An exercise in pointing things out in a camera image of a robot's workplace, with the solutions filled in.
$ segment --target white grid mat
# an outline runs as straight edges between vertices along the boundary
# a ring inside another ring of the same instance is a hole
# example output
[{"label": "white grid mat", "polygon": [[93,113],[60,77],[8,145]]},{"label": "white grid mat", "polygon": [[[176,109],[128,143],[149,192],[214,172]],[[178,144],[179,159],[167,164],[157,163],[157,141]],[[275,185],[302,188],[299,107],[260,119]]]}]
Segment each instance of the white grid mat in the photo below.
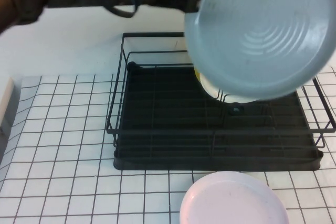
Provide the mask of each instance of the white grid mat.
[{"label": "white grid mat", "polygon": [[[113,139],[104,131],[112,80],[99,75],[25,79],[0,165],[1,224],[179,223],[185,192],[209,172],[114,169]],[[334,70],[324,68],[318,80],[336,109]],[[305,87],[318,121],[326,124],[312,83]],[[312,116],[307,112],[315,127]],[[326,136],[316,172],[248,173],[274,190],[291,224],[336,224],[336,134]]]}]

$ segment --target dish rack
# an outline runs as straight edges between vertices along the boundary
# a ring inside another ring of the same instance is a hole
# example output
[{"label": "dish rack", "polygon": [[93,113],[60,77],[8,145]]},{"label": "dish rack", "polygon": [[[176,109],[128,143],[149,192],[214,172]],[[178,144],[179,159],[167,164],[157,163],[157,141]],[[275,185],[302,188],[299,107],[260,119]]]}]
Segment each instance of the dish rack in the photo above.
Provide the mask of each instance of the dish rack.
[{"label": "dish rack", "polygon": [[[328,123],[318,122],[305,87],[302,97],[294,92],[270,101],[220,102],[197,80],[183,36],[123,34],[106,124],[116,147],[115,168],[319,169],[323,134],[335,132],[336,123],[317,79],[312,82]],[[225,101],[228,95],[219,96]],[[313,123],[308,123],[302,101]]]}]

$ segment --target cable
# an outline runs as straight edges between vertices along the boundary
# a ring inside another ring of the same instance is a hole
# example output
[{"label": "cable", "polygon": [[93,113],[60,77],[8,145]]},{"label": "cable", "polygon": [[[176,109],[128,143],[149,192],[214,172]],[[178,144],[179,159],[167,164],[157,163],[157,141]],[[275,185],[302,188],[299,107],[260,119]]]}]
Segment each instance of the cable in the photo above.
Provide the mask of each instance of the cable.
[{"label": "cable", "polygon": [[123,18],[131,18],[133,17],[136,12],[138,11],[138,8],[140,6],[140,0],[131,0],[132,5],[134,6],[133,12],[126,12],[123,10],[120,10],[118,8],[115,8],[115,4],[111,4],[108,0],[97,0],[100,2],[100,4],[109,12]]}]

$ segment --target white plate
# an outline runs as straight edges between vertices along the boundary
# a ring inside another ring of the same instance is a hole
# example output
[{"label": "white plate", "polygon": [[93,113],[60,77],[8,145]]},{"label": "white plate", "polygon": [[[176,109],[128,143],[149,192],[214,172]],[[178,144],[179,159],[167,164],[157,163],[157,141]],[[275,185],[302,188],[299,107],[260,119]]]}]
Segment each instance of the white plate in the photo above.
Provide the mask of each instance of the white plate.
[{"label": "white plate", "polygon": [[195,67],[229,94],[272,99],[294,92],[336,46],[336,0],[201,0],[185,15]]},{"label": "white plate", "polygon": [[209,174],[185,194],[180,224],[289,224],[276,194],[263,182],[242,173]]},{"label": "white plate", "polygon": [[254,98],[239,97],[237,95],[227,94],[224,91],[213,86],[203,74],[200,73],[199,75],[200,75],[200,83],[205,92],[207,92],[213,98],[216,98],[218,101],[226,103],[234,103],[234,102],[248,103],[256,100]]}]

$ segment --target black drip tray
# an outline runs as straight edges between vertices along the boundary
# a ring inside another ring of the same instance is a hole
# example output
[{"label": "black drip tray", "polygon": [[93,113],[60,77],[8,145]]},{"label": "black drip tray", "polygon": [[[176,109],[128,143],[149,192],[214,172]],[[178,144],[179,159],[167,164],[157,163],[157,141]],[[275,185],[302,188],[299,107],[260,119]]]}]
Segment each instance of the black drip tray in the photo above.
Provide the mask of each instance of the black drip tray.
[{"label": "black drip tray", "polygon": [[[264,132],[280,128],[287,134]],[[221,133],[227,129],[237,131]],[[250,134],[256,129],[258,134]],[[290,134],[293,129],[307,129],[307,134]],[[227,104],[203,90],[192,67],[145,68],[131,62],[114,166],[316,170],[323,152],[316,148],[308,129],[296,92],[272,101]]]}]

